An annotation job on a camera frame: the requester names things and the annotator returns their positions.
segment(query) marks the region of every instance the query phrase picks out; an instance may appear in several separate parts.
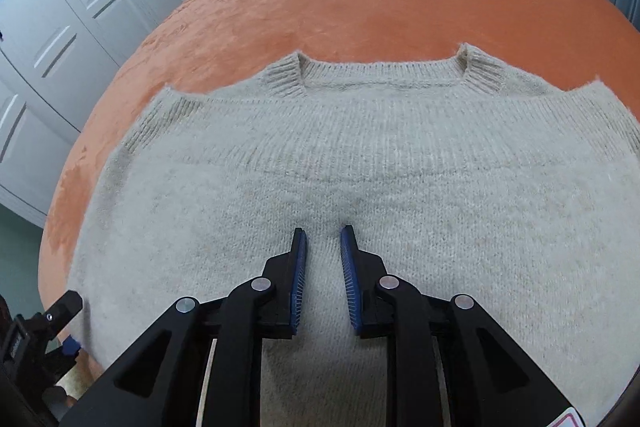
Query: sweater neckline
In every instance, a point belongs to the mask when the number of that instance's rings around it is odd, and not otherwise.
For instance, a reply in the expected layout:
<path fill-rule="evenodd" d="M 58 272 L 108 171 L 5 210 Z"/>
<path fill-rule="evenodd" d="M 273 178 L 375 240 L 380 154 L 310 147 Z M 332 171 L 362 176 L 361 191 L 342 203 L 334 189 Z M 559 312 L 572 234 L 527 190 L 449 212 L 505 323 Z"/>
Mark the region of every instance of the sweater neckline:
<path fill-rule="evenodd" d="M 277 98 L 307 97 L 316 92 L 325 95 L 372 85 L 404 92 L 457 87 L 496 94 L 504 85 L 507 68 L 508 64 L 466 43 L 452 57 L 421 62 L 325 62 L 296 51 L 263 70 L 260 80 Z"/>

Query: knit fabric texture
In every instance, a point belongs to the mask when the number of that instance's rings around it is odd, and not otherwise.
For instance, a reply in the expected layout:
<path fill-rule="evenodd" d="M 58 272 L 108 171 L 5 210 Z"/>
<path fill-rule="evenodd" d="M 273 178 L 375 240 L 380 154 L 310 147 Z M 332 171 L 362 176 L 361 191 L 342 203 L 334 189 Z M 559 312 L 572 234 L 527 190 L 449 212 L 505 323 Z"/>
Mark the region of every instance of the knit fabric texture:
<path fill-rule="evenodd" d="M 302 322 L 265 341 L 262 425 L 383 426 L 385 341 L 351 330 L 339 232 L 467 293 L 588 426 L 640 364 L 640 126 L 463 44 L 432 62 L 293 53 L 212 93 L 163 89 L 111 153 L 79 235 L 72 333 L 104 367 L 182 296 L 221 298 L 309 240 Z"/>

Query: floor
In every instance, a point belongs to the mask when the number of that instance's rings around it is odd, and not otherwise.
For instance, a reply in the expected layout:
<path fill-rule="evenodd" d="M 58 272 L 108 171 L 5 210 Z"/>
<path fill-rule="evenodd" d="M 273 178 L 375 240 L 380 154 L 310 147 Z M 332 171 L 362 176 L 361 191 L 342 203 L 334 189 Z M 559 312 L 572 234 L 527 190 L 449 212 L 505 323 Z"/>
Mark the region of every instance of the floor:
<path fill-rule="evenodd" d="M 41 312 L 38 251 L 42 229 L 0 205 L 0 295 L 12 316 Z"/>

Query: orange bedspread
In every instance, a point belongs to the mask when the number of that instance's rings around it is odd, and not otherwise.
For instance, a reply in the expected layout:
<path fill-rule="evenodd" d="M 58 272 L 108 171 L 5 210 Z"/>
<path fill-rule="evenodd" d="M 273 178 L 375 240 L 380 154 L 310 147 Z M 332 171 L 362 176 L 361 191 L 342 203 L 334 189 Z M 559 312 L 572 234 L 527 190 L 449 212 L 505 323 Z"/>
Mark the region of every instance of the orange bedspread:
<path fill-rule="evenodd" d="M 295 49 L 338 62 L 428 60 L 460 42 L 563 89 L 599 76 L 640 115 L 640 34 L 607 0 L 186 0 L 122 67 L 66 161 L 40 248 L 45 307 L 65 290 L 107 156 L 164 84 L 206 92 Z"/>

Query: silver screw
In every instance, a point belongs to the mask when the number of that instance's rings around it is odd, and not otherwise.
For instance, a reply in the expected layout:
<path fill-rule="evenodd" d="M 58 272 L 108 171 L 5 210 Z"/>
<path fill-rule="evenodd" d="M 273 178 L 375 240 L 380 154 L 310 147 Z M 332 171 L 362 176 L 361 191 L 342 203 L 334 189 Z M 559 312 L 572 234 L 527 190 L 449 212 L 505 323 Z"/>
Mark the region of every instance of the silver screw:
<path fill-rule="evenodd" d="M 469 295 L 458 295 L 453 302 L 455 302 L 456 306 L 461 310 L 470 310 L 475 304 Z"/>
<path fill-rule="evenodd" d="M 257 292 L 264 292 L 271 287 L 271 281 L 267 279 L 267 277 L 258 277 L 258 279 L 254 279 L 251 281 L 251 288 L 256 290 Z"/>
<path fill-rule="evenodd" d="M 196 307 L 196 301 L 185 297 L 184 299 L 180 299 L 175 303 L 175 309 L 177 309 L 180 313 L 189 313 Z"/>
<path fill-rule="evenodd" d="M 398 288 L 399 285 L 400 281 L 392 275 L 385 275 L 384 277 L 380 278 L 380 286 L 382 286 L 385 290 Z"/>

